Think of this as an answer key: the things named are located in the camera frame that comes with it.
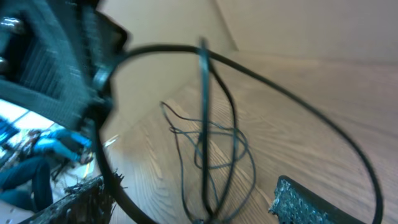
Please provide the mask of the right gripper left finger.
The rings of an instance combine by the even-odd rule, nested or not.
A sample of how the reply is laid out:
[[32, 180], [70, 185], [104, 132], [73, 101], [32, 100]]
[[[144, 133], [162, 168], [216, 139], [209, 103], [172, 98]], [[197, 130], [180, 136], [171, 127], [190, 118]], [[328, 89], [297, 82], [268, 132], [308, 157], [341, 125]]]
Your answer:
[[102, 175], [65, 188], [66, 196], [22, 224], [109, 224], [115, 199]]

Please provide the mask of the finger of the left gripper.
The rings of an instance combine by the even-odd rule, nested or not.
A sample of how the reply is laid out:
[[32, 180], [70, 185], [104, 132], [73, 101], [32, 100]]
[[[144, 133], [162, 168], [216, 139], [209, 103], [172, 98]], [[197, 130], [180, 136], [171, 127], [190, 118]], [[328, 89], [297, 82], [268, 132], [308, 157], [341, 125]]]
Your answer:
[[84, 109], [111, 108], [110, 79], [118, 66], [117, 59], [126, 53], [129, 34], [96, 6], [78, 6], [77, 36], [83, 82], [80, 103]]
[[1, 99], [79, 129], [91, 93], [74, 1], [1, 1]]

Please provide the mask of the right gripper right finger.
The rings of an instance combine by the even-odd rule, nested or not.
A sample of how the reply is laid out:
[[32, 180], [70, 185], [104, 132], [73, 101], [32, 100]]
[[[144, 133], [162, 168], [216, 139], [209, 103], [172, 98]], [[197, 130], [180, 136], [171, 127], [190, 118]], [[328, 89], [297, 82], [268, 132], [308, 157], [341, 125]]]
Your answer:
[[278, 178], [269, 213], [286, 224], [364, 224], [286, 175]]

